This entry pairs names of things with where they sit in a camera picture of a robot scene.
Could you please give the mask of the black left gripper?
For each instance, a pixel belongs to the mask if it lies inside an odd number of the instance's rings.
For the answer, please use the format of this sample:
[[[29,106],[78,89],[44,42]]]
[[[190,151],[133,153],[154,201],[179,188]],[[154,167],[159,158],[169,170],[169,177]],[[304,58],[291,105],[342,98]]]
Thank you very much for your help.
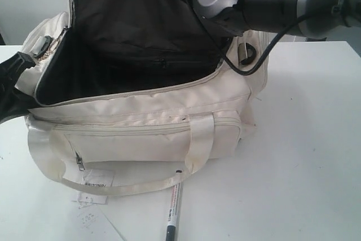
[[[1,63],[1,124],[25,116],[36,107],[35,99],[18,90],[12,80],[35,65],[30,55],[19,51]]]

